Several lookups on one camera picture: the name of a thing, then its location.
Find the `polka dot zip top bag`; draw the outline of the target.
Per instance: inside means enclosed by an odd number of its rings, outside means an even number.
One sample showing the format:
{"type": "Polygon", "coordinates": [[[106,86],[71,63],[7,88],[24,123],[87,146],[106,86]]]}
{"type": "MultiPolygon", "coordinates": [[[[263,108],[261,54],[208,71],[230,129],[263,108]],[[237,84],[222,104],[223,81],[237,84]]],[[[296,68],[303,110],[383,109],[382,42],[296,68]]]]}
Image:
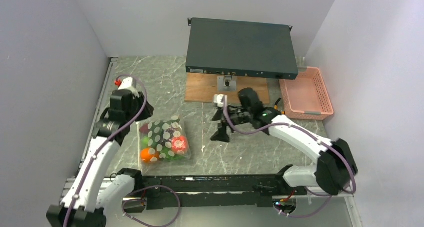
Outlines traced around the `polka dot zip top bag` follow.
{"type": "Polygon", "coordinates": [[[173,115],[167,120],[156,120],[146,123],[137,122],[137,150],[138,150],[138,167],[141,171],[146,171],[149,166],[155,166],[160,163],[169,163],[176,161],[187,161],[192,157],[190,144],[188,141],[187,134],[185,132],[185,122],[182,116],[173,115]],[[139,128],[148,123],[153,123],[153,130],[149,134],[141,134],[139,128]],[[140,158],[141,144],[140,140],[142,137],[148,136],[151,140],[149,142],[149,148],[153,148],[160,153],[159,161],[153,163],[143,163],[140,158]],[[172,151],[172,138],[185,136],[188,141],[188,151],[184,155],[175,154],[172,151]]]}

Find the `orange fake fruit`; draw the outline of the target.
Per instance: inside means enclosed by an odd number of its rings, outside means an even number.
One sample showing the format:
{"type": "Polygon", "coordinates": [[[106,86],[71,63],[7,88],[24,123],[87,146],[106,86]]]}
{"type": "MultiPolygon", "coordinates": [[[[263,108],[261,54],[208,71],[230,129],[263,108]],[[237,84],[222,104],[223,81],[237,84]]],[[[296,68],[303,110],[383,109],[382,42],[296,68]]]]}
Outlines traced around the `orange fake fruit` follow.
{"type": "Polygon", "coordinates": [[[145,164],[155,163],[160,160],[160,153],[151,147],[142,149],[139,156],[145,164]]]}

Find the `purple fake sweet potato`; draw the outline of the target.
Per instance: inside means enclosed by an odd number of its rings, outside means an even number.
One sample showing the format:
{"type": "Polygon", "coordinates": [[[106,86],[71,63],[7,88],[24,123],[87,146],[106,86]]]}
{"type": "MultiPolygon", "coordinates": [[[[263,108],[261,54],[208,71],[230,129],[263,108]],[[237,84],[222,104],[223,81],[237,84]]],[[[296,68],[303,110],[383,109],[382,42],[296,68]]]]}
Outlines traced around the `purple fake sweet potato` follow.
{"type": "Polygon", "coordinates": [[[139,132],[141,134],[147,135],[147,134],[149,134],[150,132],[153,131],[153,127],[154,127],[153,123],[151,123],[151,122],[145,123],[139,128],[139,132]]]}

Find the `green fake lime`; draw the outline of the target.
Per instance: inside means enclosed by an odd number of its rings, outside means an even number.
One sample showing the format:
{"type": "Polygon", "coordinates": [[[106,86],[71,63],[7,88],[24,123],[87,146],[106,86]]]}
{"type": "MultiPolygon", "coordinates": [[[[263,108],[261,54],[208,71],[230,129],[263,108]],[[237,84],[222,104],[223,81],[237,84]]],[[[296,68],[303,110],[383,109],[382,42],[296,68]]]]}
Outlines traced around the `green fake lime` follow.
{"type": "Polygon", "coordinates": [[[141,149],[146,149],[146,148],[149,148],[150,147],[150,145],[149,145],[149,142],[150,142],[150,138],[148,137],[148,136],[144,136],[144,137],[142,137],[141,139],[140,139],[140,148],[141,149]]]}

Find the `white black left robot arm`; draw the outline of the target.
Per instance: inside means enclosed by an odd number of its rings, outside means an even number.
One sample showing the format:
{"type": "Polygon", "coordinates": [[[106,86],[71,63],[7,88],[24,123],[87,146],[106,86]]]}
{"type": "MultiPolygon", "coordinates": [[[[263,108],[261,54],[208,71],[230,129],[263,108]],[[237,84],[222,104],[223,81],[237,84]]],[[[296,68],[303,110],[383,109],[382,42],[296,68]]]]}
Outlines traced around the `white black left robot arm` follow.
{"type": "Polygon", "coordinates": [[[134,122],[153,116],[146,90],[118,89],[110,97],[107,117],[95,125],[87,156],[71,188],[58,205],[51,205],[46,218],[52,227],[105,227],[108,215],[127,195],[144,190],[141,171],[123,168],[114,181],[101,190],[107,169],[134,122]]]}

